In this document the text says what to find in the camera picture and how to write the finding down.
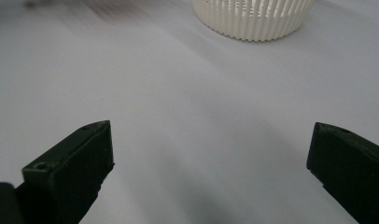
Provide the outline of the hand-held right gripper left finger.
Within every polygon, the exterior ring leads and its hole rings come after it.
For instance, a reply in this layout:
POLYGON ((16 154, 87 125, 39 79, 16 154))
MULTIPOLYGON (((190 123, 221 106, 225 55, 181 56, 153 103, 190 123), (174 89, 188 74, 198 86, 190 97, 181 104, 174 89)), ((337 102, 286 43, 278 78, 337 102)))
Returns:
POLYGON ((83 126, 21 169, 25 224, 78 224, 114 167, 108 120, 83 126))

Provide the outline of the white plastic basket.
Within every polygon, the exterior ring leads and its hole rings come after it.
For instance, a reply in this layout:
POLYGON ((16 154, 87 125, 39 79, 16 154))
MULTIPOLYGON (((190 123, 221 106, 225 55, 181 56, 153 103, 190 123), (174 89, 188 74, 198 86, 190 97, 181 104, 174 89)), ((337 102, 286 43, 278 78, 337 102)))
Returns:
POLYGON ((314 0, 191 0, 197 18, 231 38, 264 42, 298 30, 314 0))

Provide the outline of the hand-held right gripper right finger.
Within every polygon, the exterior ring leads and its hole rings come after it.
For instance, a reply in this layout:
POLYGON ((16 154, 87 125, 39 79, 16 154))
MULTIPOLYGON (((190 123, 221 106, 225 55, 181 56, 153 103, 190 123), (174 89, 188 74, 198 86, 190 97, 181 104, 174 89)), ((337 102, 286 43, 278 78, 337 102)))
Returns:
POLYGON ((315 124, 306 168, 359 224, 379 224, 379 146, 346 129, 315 124))

